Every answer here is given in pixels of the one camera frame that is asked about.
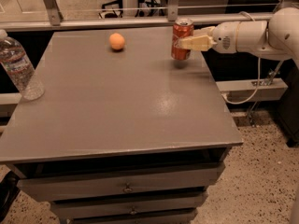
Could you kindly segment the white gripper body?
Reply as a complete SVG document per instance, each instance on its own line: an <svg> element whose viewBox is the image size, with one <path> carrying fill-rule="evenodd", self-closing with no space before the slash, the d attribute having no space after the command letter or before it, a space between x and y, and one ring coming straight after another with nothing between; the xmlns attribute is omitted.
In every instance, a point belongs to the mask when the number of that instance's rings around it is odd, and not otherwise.
<svg viewBox="0 0 299 224"><path fill-rule="evenodd" d="M266 43L266 21L228 21L212 32L213 49L218 53L255 53Z"/></svg>

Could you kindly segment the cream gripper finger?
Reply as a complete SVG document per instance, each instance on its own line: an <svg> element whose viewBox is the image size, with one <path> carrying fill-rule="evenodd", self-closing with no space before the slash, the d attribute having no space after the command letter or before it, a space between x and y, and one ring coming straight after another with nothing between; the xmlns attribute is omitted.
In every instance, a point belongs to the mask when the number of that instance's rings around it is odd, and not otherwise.
<svg viewBox="0 0 299 224"><path fill-rule="evenodd" d="M187 36L178 40L178 46L181 49L208 51L214 45L216 42L208 35Z"/></svg>
<svg viewBox="0 0 299 224"><path fill-rule="evenodd" d="M195 29L195 30L193 30L193 35L194 36L197 36L197 35L213 36L214 29L215 29L215 26L208 26L208 27L204 27L201 29Z"/></svg>

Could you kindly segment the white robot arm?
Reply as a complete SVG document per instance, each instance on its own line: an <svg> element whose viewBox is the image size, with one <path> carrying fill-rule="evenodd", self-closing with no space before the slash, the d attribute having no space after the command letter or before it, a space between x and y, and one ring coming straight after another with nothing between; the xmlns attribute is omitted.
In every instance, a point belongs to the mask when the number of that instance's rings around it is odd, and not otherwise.
<svg viewBox="0 0 299 224"><path fill-rule="evenodd" d="M298 59L298 10L287 7L268 22L267 36L249 26L233 31L241 51ZM262 46L268 49L263 52ZM299 150L272 126L243 128L245 143L231 149L220 180L192 224L298 224Z"/></svg>

